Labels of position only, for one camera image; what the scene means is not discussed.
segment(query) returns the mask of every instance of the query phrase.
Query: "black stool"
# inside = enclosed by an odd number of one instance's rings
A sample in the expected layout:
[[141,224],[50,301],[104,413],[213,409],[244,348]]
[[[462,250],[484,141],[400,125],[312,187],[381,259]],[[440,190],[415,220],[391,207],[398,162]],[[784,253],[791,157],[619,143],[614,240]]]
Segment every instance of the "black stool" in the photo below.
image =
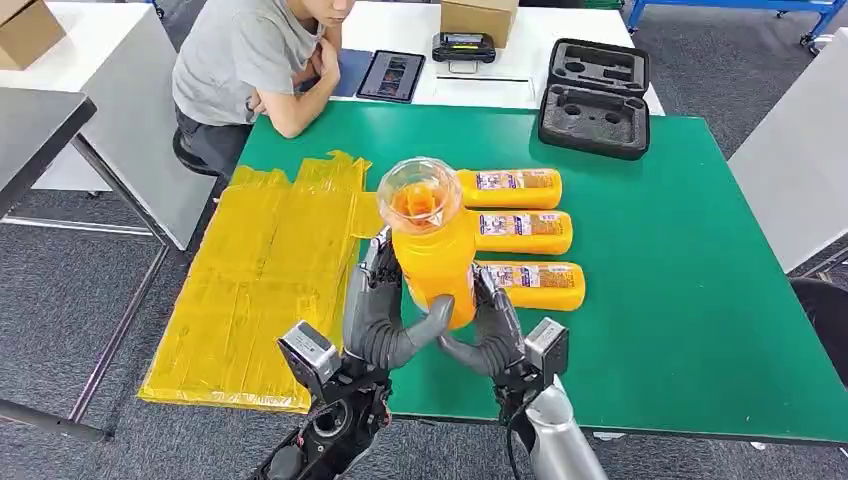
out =
[[789,284],[836,373],[848,386],[848,291],[812,278],[791,278]]
[[220,173],[209,167],[209,165],[207,165],[202,158],[186,150],[186,148],[183,146],[182,138],[183,134],[178,128],[177,131],[174,132],[174,140],[172,142],[172,145],[174,148],[174,154],[177,156],[177,159],[179,159],[180,163],[182,163],[184,167],[200,175],[208,175],[210,177],[218,177],[221,175]]

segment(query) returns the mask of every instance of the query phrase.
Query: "cardboard box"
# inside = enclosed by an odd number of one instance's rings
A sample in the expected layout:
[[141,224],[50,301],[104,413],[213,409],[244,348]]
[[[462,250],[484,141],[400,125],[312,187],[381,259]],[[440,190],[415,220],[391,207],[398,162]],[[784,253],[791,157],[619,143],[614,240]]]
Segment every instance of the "cardboard box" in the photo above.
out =
[[25,70],[64,36],[44,0],[0,0],[0,70]]
[[488,33],[506,47],[518,0],[442,0],[442,32]]

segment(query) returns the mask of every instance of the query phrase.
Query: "clear plastic cup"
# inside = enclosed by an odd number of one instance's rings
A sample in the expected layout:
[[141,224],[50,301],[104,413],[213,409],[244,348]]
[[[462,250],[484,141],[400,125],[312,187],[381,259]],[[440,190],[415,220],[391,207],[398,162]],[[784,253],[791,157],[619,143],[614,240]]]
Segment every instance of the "clear plastic cup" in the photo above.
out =
[[423,235],[445,225],[462,207],[456,172],[441,160],[404,160],[383,175],[377,188],[380,216],[395,231]]

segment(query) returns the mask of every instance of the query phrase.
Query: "blue cart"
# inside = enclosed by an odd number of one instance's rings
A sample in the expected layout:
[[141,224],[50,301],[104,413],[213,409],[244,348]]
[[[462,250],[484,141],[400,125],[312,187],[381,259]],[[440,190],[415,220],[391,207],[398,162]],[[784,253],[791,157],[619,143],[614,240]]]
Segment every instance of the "blue cart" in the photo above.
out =
[[846,1],[848,0],[633,0],[633,11],[627,19],[627,30],[630,33],[636,32],[636,24],[639,23],[639,18],[648,4],[777,10],[778,18],[787,12],[816,12],[819,14],[819,21],[809,33],[801,36],[799,43],[802,47],[810,48],[811,52],[817,53],[813,48],[813,40],[827,28],[827,24],[833,20]]
[[156,15],[161,19],[165,18],[165,10],[159,8],[159,5],[156,4],[156,0],[145,0],[145,3],[149,3],[153,5],[153,8],[156,10]]

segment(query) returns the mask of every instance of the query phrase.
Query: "yellow taped surface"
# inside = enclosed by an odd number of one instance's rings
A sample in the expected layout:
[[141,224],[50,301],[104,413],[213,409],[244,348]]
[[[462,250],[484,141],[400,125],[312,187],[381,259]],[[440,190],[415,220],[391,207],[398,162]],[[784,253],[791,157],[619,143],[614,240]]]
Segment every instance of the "yellow taped surface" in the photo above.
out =
[[356,238],[374,238],[386,225],[377,208],[377,192],[361,192],[356,196],[353,231]]
[[369,166],[344,152],[330,155],[304,159],[294,183],[276,170],[236,170],[140,398],[292,412],[309,408],[309,395],[294,380],[276,339],[304,319],[341,344],[347,275],[359,257],[352,233]]

